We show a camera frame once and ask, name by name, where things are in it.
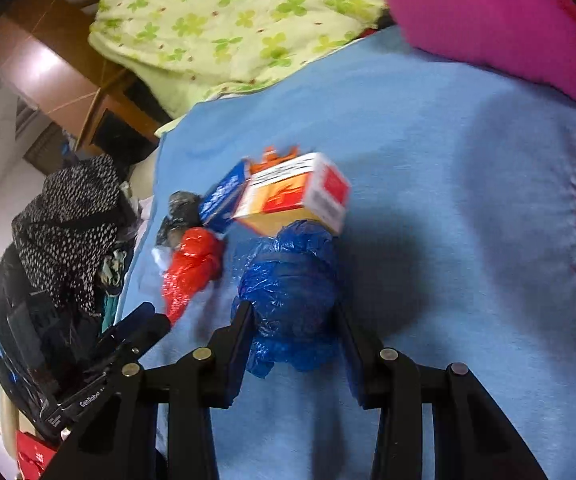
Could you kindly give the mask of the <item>red plastic bag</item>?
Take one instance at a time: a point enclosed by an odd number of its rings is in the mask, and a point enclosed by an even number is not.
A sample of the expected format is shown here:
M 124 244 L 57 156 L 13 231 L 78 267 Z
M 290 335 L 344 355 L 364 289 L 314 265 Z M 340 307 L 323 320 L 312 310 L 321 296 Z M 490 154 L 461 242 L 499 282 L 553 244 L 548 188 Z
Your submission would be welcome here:
M 173 253 L 172 262 L 164 274 L 162 297 L 165 313 L 176 324 L 191 299 L 222 274 L 224 242 L 205 228 L 190 228 Z

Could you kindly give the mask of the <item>black plastic bag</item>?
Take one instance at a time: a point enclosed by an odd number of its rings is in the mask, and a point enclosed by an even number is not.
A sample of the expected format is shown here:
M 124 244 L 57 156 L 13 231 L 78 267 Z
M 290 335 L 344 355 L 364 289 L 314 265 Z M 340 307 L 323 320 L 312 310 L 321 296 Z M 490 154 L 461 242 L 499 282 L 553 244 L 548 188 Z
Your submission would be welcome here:
M 169 209 L 161 222 L 155 243 L 177 249 L 189 229 L 202 226 L 200 202 L 201 197 L 190 192 L 177 191 L 169 196 Z

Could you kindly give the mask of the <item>blue toothpaste box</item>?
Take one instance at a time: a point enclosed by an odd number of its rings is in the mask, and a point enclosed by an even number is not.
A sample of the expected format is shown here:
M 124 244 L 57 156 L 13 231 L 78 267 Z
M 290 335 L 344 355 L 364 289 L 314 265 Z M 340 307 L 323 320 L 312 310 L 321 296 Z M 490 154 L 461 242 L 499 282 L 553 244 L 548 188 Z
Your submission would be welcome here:
M 199 203 L 202 226 L 213 232 L 225 233 L 236 211 L 240 196 L 250 179 L 250 161 L 240 159 L 221 180 L 213 185 Z

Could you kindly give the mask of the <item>blue plastic bag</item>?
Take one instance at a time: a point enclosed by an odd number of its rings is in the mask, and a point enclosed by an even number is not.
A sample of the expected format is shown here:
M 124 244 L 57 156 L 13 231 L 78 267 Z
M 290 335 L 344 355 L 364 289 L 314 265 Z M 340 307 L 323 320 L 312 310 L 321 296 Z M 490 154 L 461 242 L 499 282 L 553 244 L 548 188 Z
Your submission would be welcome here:
M 341 299 L 340 264 L 335 237 L 321 223 L 297 220 L 248 240 L 233 256 L 231 276 L 231 311 L 245 301 L 253 308 L 249 373 L 264 378 L 277 364 L 307 373 L 335 359 L 330 315 Z

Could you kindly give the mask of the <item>orange wrapper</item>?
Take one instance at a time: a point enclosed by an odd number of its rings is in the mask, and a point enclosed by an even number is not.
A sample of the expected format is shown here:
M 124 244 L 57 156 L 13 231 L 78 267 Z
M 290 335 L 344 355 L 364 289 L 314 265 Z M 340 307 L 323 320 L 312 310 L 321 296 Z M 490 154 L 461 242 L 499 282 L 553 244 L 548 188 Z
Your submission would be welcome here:
M 295 159 L 299 156 L 299 148 L 294 145 L 286 152 L 279 152 L 272 146 L 267 146 L 263 151 L 262 158 L 259 162 L 251 162 L 250 174 L 258 174 L 261 171 Z

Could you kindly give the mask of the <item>red white medicine box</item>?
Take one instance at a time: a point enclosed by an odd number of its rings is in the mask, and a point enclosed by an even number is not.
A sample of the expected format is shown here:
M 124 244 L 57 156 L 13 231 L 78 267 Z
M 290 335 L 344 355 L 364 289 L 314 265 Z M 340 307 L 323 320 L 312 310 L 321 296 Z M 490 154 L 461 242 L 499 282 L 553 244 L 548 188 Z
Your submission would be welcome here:
M 233 220 L 262 236 L 294 221 L 312 220 L 342 232 L 351 183 L 323 153 L 307 153 L 253 174 Z

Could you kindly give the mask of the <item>green patterned cloth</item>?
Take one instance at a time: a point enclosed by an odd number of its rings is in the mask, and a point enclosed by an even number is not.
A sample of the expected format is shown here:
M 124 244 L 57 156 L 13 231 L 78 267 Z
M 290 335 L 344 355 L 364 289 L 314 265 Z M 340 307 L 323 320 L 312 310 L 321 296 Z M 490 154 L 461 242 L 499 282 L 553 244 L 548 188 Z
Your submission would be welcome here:
M 104 291 L 102 332 L 109 330 L 114 323 L 118 300 L 124 284 L 127 256 L 126 250 L 115 249 L 112 254 L 104 256 L 98 272 L 101 288 Z

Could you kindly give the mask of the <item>black jacket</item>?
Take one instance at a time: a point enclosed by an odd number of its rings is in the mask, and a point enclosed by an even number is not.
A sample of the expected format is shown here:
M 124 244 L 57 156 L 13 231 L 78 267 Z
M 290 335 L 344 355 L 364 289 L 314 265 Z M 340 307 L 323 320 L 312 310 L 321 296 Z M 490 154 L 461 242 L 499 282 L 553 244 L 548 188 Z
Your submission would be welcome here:
M 0 259 L 0 385 L 37 430 L 44 388 L 56 385 L 60 358 L 86 359 L 103 333 L 102 318 L 57 309 L 48 292 L 34 289 L 18 252 Z

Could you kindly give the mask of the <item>black white spotted garment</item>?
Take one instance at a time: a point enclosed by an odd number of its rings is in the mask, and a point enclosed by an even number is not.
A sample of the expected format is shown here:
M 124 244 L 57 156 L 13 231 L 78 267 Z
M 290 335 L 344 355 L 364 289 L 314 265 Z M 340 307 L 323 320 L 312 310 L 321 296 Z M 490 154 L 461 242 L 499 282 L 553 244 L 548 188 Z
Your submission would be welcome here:
M 94 280 L 124 226 L 120 173 L 100 155 L 46 177 L 13 219 L 12 238 L 34 289 L 59 310 L 100 318 Z

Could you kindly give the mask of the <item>pink bed sheet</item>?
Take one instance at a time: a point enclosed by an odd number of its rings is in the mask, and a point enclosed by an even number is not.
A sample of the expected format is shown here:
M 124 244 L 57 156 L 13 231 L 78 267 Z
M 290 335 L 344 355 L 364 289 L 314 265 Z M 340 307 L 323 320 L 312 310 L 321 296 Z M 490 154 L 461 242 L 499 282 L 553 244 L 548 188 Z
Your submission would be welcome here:
M 154 172 L 157 166 L 158 149 L 156 148 L 146 159 L 138 162 L 130 170 L 128 184 L 132 197 L 137 200 L 139 226 L 136 235 L 136 245 L 139 245 L 146 234 L 151 216 L 153 202 Z

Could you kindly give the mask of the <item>blue fleece blanket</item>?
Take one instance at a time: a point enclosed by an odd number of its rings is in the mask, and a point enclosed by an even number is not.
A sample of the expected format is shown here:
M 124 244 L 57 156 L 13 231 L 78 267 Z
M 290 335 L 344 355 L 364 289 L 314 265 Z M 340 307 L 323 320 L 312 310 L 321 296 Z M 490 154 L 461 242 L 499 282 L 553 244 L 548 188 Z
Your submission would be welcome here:
M 467 364 L 545 474 L 576 479 L 576 102 L 390 27 L 199 104 L 154 155 L 120 313 L 163 302 L 151 250 L 169 195 L 267 146 L 323 153 L 350 181 L 339 252 L 358 323 L 419 364 Z

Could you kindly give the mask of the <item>wooden cabinet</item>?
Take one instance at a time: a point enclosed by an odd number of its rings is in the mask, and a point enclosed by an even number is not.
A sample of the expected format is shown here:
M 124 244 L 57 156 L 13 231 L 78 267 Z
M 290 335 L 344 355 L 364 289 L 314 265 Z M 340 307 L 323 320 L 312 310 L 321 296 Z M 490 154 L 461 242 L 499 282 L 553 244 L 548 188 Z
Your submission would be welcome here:
M 131 166 L 159 144 L 138 78 L 88 44 L 92 17 L 66 0 L 12 0 L 0 18 L 0 76 L 74 136 L 76 152 Z

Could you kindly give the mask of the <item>green clover quilt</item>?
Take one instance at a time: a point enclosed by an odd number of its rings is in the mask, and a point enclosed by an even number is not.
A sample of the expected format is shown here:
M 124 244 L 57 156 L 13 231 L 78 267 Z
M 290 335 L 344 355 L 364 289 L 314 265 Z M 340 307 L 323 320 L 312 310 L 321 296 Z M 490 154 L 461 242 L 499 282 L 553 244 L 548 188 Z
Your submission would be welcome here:
M 90 46 L 167 115 L 277 84 L 375 29 L 385 0 L 100 0 Z

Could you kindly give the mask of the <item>magenta pillow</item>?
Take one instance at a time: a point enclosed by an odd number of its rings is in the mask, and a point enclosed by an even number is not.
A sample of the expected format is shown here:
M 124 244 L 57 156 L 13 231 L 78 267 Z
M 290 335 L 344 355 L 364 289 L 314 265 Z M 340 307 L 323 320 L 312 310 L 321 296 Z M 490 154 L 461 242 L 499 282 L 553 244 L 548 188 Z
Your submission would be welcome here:
M 572 0 L 387 3 L 412 46 L 549 84 L 576 101 L 576 5 Z

